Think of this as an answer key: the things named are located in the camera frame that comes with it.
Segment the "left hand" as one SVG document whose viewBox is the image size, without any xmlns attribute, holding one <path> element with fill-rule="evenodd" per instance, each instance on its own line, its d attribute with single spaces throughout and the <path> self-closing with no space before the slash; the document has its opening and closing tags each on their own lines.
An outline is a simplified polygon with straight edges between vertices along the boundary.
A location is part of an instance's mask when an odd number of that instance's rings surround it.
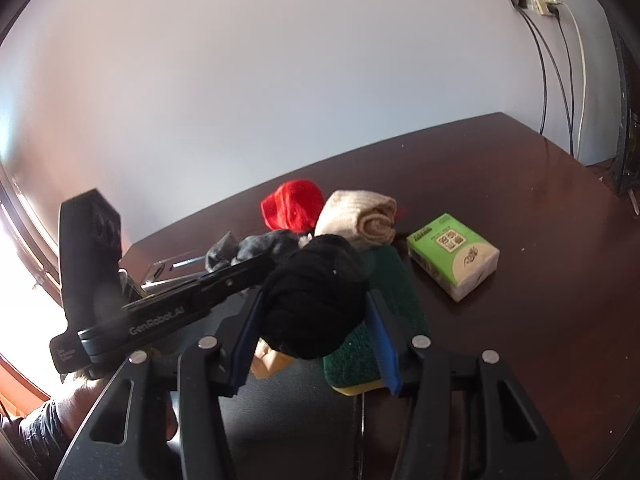
<svg viewBox="0 0 640 480">
<path fill-rule="evenodd" d="M 75 437 L 110 380 L 108 376 L 90 379 L 79 372 L 68 374 L 64 378 L 60 390 L 55 393 L 52 401 L 63 434 L 68 440 Z"/>
</svg>

